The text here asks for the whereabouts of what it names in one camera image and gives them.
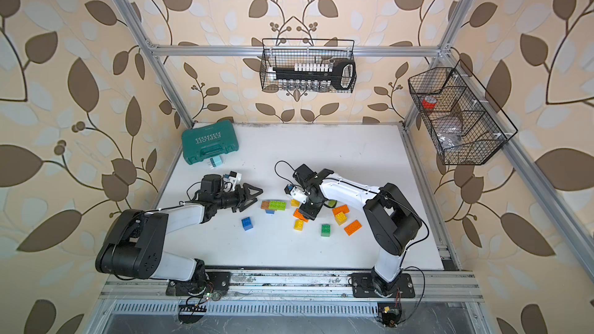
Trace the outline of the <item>aluminium frame corner post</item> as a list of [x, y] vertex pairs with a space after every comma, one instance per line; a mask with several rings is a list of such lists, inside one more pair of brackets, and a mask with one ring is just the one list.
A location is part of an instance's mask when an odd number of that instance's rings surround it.
[[475, 0], [458, 1], [438, 46], [392, 47], [391, 50], [402, 50], [404, 52], [404, 57], [427, 58], [430, 60], [428, 69], [441, 66], [451, 56], [451, 49], [454, 46], [456, 37], [459, 35], [459, 31], [462, 29], [463, 23], [469, 15], [474, 2]]
[[112, 1], [121, 14], [125, 24], [128, 26], [129, 32], [139, 46], [143, 56], [146, 58], [148, 65], [150, 65], [154, 71], [156, 78], [163, 89], [163, 93], [168, 97], [168, 99], [170, 99], [171, 104], [179, 113], [181, 122], [187, 128], [193, 128], [194, 121], [187, 111], [182, 98], [177, 92], [172, 79], [167, 74], [165, 66], [162, 64], [159, 57], [154, 54], [153, 44], [150, 42], [144, 29], [142, 28], [142, 23], [137, 18], [131, 3], [128, 0]]

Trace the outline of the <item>aluminium frame corner post right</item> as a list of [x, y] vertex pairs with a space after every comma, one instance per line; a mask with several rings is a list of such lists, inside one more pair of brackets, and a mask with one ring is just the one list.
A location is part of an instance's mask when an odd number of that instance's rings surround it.
[[427, 58], [430, 60], [428, 69], [441, 66], [451, 56], [451, 49], [454, 46], [456, 37], [459, 35], [459, 31], [462, 29], [463, 23], [469, 15], [474, 2], [475, 0], [458, 1], [438, 46], [392, 47], [391, 50], [402, 50], [404, 52], [404, 57]]

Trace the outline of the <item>orange lego brick long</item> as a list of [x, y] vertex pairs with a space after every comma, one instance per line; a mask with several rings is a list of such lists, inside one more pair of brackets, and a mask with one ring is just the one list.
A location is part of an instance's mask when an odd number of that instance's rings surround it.
[[309, 221], [308, 219], [306, 219], [306, 218], [305, 218], [305, 217], [304, 217], [304, 216], [303, 216], [303, 215], [300, 213], [300, 210], [299, 210], [299, 209], [296, 209], [296, 210], [295, 210], [295, 212], [294, 212], [293, 216], [294, 216], [295, 218], [298, 218], [298, 219], [302, 220], [302, 221], [303, 221], [303, 222], [305, 222], [305, 223], [307, 223], [307, 222]]

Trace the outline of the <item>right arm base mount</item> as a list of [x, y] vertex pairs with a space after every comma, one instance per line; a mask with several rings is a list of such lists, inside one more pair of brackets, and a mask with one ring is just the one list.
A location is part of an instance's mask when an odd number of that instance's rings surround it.
[[349, 283], [355, 298], [414, 298], [411, 275], [400, 273], [395, 280], [386, 282], [374, 272], [353, 273]]

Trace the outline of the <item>yellow lego brick right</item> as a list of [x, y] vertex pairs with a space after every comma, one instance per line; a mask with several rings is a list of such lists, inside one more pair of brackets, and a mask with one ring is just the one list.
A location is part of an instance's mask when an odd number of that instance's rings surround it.
[[343, 225], [347, 221], [347, 216], [343, 212], [336, 213], [334, 218], [339, 226]]

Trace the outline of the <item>small teal white box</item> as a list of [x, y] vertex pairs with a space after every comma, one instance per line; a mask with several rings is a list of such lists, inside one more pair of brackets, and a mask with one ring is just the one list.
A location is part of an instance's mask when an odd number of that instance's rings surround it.
[[223, 159], [221, 158], [221, 156], [210, 157], [209, 161], [210, 161], [210, 166], [212, 168], [217, 168], [217, 167], [223, 165]]

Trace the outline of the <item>yellow lego brick centre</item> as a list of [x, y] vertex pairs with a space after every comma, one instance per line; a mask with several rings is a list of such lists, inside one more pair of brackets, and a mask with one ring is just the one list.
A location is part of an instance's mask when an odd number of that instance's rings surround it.
[[298, 230], [298, 231], [302, 231], [303, 225], [304, 225], [304, 222], [302, 220], [296, 220], [295, 224], [294, 224], [294, 229]]

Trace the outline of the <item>lime green lego brick long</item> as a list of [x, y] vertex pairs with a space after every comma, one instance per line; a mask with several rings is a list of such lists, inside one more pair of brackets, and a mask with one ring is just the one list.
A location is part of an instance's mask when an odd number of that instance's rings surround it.
[[283, 211], [286, 210], [287, 203], [285, 201], [271, 200], [269, 201], [269, 210]]

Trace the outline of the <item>small electronics board right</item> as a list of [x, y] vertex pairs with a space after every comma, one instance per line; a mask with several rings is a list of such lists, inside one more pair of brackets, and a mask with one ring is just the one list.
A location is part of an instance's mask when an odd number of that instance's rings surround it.
[[396, 328], [402, 321], [404, 310], [400, 305], [384, 305], [378, 306], [377, 318], [380, 324], [388, 328]]

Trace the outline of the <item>blue lego brick loose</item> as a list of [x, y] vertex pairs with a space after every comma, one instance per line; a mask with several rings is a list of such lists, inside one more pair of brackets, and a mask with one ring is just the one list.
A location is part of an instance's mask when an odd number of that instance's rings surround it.
[[243, 218], [241, 220], [241, 225], [245, 231], [248, 231], [248, 230], [251, 230], [254, 228], [254, 226], [252, 224], [252, 219], [249, 216], [246, 218]]

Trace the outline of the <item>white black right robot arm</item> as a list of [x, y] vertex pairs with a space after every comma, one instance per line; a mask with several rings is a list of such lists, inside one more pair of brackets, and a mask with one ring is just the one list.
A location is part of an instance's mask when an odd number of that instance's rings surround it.
[[401, 190], [392, 183], [368, 186], [328, 169], [315, 173], [305, 166], [293, 178], [299, 186], [293, 189], [291, 197], [301, 203], [299, 211], [308, 220], [315, 220], [328, 200], [363, 212], [380, 247], [372, 275], [377, 282], [392, 285], [402, 272], [407, 247], [424, 225]]

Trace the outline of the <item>black white socket set rail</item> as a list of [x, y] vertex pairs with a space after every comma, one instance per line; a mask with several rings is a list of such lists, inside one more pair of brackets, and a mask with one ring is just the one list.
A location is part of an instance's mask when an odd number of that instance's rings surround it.
[[331, 63], [311, 64], [311, 70], [307, 70], [308, 65], [299, 65], [293, 67], [273, 67], [267, 71], [268, 76], [275, 76], [276, 80], [293, 80], [305, 82], [315, 81], [321, 86], [323, 82], [337, 91], [347, 91], [354, 87], [357, 77], [356, 63], [354, 60], [337, 60]]

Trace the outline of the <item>orange lego brick right upper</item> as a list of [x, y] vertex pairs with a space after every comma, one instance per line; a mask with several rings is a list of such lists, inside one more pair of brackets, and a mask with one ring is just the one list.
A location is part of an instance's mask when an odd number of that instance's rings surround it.
[[348, 208], [347, 205], [342, 205], [340, 207], [333, 208], [332, 212], [333, 212], [334, 216], [337, 216], [339, 213], [348, 214], [350, 212], [350, 209]]

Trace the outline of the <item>aluminium frame corner post left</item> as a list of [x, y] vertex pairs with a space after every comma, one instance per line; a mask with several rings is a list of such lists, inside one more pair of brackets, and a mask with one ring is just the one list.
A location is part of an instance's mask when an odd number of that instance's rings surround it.
[[125, 24], [128, 26], [129, 32], [139, 46], [143, 56], [146, 58], [148, 65], [150, 65], [154, 71], [156, 78], [163, 89], [163, 93], [168, 97], [168, 99], [170, 99], [171, 104], [179, 113], [181, 122], [187, 128], [193, 128], [194, 121], [187, 111], [182, 98], [177, 92], [172, 79], [167, 74], [165, 66], [162, 64], [159, 57], [154, 54], [153, 44], [150, 42], [144, 29], [142, 28], [142, 23], [137, 18], [131, 3], [128, 0], [112, 1], [121, 14]]

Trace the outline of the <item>clear plastic bag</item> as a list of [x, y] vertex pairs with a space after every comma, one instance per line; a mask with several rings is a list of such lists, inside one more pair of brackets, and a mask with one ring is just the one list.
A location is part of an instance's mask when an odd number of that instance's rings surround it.
[[456, 148], [463, 143], [463, 124], [456, 116], [445, 116], [434, 122], [437, 139], [442, 148]]

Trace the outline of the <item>green plastic tool case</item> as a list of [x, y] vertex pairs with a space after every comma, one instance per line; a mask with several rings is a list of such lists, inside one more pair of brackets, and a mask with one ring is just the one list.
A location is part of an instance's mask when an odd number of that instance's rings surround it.
[[229, 120], [192, 128], [182, 133], [183, 158], [193, 165], [239, 150], [234, 125]]

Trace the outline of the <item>orange lego brick right lower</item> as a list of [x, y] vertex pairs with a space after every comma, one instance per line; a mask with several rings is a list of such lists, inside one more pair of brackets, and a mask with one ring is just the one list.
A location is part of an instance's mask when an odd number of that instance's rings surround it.
[[348, 236], [351, 236], [354, 233], [356, 233], [357, 231], [359, 231], [361, 228], [362, 228], [362, 224], [360, 223], [360, 221], [355, 220], [355, 221], [351, 222], [350, 224], [346, 225], [346, 227], [344, 228], [344, 231], [346, 232], [346, 234]]

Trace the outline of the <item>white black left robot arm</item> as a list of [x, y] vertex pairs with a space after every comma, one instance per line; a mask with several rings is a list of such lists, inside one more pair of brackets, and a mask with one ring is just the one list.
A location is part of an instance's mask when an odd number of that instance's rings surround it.
[[126, 210], [111, 225], [95, 260], [97, 272], [122, 280], [192, 281], [199, 261], [164, 251], [166, 236], [204, 224], [219, 210], [242, 212], [263, 189], [250, 184], [224, 189], [221, 176], [206, 176], [188, 201], [157, 210]]

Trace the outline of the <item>green lego brick square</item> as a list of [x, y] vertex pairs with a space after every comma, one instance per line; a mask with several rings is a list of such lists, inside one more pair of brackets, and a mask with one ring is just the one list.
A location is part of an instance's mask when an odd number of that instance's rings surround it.
[[320, 234], [323, 238], [329, 238], [331, 235], [331, 226], [329, 224], [323, 224], [321, 226]]

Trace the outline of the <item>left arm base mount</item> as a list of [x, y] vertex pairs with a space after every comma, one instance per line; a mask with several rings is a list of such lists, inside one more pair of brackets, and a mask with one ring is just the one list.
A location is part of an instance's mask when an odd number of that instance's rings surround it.
[[230, 288], [230, 272], [197, 272], [190, 281], [169, 281], [167, 296], [219, 300]]

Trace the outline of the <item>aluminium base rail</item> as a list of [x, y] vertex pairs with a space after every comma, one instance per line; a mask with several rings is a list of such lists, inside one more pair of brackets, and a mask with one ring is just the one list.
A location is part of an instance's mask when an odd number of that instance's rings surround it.
[[[221, 301], [273, 302], [378, 301], [366, 270], [295, 270], [208, 268], [208, 292], [221, 293]], [[470, 272], [423, 271], [407, 268], [397, 287], [403, 302], [483, 303], [478, 281]], [[163, 280], [121, 281], [109, 278], [100, 299], [174, 299], [176, 283]]]

